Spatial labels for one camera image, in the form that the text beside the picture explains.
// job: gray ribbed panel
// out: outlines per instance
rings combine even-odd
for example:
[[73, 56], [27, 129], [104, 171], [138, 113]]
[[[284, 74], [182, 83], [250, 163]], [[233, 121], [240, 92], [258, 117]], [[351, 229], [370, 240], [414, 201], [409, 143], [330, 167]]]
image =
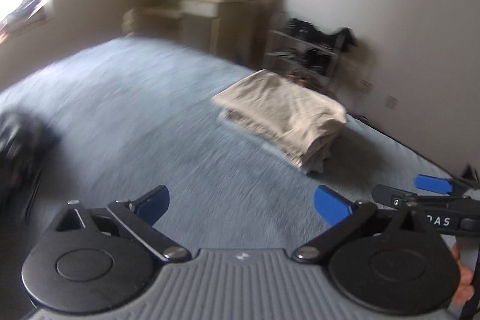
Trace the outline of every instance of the gray ribbed panel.
[[[78, 320], [41, 310], [32, 320]], [[139, 299], [88, 320], [380, 320], [333, 288], [323, 269], [289, 260], [283, 250], [202, 250], [168, 265]], [[416, 320], [452, 320], [446, 311]]]

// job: electrical outlet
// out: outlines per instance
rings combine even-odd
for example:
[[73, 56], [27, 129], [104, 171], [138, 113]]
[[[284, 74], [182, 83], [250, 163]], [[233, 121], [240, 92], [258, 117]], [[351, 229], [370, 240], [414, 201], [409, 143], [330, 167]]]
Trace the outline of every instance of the electrical outlet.
[[365, 79], [360, 79], [359, 86], [360, 91], [364, 94], [368, 94], [371, 90], [371, 83], [367, 82]]
[[387, 95], [387, 100], [385, 101], [385, 107], [391, 110], [395, 110], [398, 105], [398, 99]]

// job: finger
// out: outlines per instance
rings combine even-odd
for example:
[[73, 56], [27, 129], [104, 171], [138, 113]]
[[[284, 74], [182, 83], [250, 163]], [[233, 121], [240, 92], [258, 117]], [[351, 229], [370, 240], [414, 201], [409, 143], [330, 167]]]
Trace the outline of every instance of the finger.
[[471, 285], [473, 281], [473, 271], [468, 267], [460, 265], [460, 285]]
[[465, 305], [465, 303], [473, 297], [474, 293], [475, 290], [473, 286], [460, 285], [452, 298], [452, 303], [458, 306]]
[[460, 260], [460, 250], [458, 249], [458, 244], [455, 243], [452, 247], [452, 255], [455, 260]]

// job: beige towel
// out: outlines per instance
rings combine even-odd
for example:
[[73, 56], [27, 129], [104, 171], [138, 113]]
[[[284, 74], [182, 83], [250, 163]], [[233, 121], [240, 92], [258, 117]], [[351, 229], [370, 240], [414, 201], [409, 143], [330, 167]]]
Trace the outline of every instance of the beige towel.
[[212, 100], [229, 121], [267, 137], [297, 167], [330, 142], [346, 123], [338, 102], [261, 70]]

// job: mattress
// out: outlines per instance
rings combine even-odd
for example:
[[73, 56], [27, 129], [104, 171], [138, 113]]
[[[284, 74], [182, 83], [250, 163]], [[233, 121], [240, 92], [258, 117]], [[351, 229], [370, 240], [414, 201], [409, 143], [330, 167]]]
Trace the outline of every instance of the mattress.
[[328, 228], [313, 207], [320, 184], [369, 200], [376, 184], [414, 190], [417, 174], [448, 176], [352, 117], [324, 172], [302, 174], [218, 121], [221, 109], [211, 98], [251, 73], [168, 41], [121, 38], [4, 91], [0, 110], [35, 112], [62, 137], [46, 161], [28, 246], [67, 200], [105, 207], [164, 184], [170, 209], [155, 228], [193, 253], [201, 247], [290, 253]]

